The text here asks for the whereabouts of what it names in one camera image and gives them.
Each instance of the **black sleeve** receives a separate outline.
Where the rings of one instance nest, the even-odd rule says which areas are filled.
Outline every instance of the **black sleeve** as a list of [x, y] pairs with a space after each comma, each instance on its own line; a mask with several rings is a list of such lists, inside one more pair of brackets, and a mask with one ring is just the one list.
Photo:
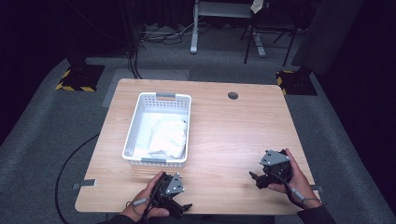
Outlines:
[[135, 222], [125, 215], [116, 215], [109, 221], [100, 222], [98, 224], [135, 224]]
[[297, 213], [298, 217], [304, 224], [335, 224], [332, 215], [327, 211], [325, 206], [305, 209]]

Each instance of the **black stand base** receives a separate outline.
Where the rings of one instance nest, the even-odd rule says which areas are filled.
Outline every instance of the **black stand base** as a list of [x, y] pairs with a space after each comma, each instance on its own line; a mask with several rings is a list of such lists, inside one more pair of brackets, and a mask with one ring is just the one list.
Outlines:
[[311, 79], [295, 71], [276, 72], [277, 85], [285, 95], [318, 95]]
[[70, 66], [55, 90], [96, 91], [96, 85], [104, 69], [104, 65], [87, 64], [82, 69]]

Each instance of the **person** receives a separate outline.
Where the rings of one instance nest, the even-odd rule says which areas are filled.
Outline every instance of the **person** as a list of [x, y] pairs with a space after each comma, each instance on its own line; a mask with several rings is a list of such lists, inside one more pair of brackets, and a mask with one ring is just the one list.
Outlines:
[[[293, 177], [289, 182], [289, 185], [292, 189], [296, 189], [299, 194], [303, 195], [304, 199], [301, 200], [301, 197], [298, 197], [296, 194], [292, 194], [293, 199], [296, 202], [299, 202], [303, 205], [303, 210], [298, 212], [298, 217], [305, 224], [312, 223], [320, 223], [320, 224], [333, 224], [335, 223], [332, 215], [328, 212], [326, 207], [321, 203], [321, 200], [315, 195], [314, 191], [311, 189], [311, 186], [306, 179], [306, 176], [301, 171], [299, 165], [296, 160], [291, 155], [290, 151], [286, 148], [286, 155], [290, 158], [290, 166], [293, 172]], [[160, 179], [163, 172], [159, 172], [156, 174], [146, 186], [145, 189], [141, 190], [132, 200], [132, 202], [126, 206], [126, 208], [119, 214], [111, 218], [109, 221], [102, 222], [100, 224], [133, 224], [138, 223], [142, 215], [148, 205], [148, 201], [150, 193], [158, 180]], [[285, 193], [285, 186], [280, 184], [270, 184], [268, 185], [268, 189]], [[147, 218], [150, 217], [169, 217], [169, 211], [164, 208], [156, 208], [153, 207], [149, 210]]]

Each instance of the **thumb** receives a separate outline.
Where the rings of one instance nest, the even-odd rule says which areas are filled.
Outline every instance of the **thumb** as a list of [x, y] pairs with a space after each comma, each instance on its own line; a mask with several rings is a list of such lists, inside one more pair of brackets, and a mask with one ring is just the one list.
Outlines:
[[280, 192], [280, 193], [286, 193], [285, 187], [283, 185], [279, 184], [269, 184], [268, 189]]
[[164, 208], [153, 208], [148, 217], [169, 217], [169, 211]]

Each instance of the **light wood surface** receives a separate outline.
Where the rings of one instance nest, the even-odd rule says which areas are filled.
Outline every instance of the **light wood surface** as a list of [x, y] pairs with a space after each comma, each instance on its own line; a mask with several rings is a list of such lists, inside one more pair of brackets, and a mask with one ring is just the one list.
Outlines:
[[[121, 153], [140, 92], [191, 96], [188, 158], [183, 168], [136, 167]], [[238, 93], [231, 100], [228, 93]], [[262, 174], [268, 149], [289, 148], [311, 184], [300, 140], [278, 86], [191, 81], [122, 79], [114, 94], [76, 208], [120, 212], [159, 171], [179, 172], [185, 192], [174, 200], [192, 203], [186, 214], [289, 215], [299, 209], [286, 195], [258, 189], [249, 171]]]

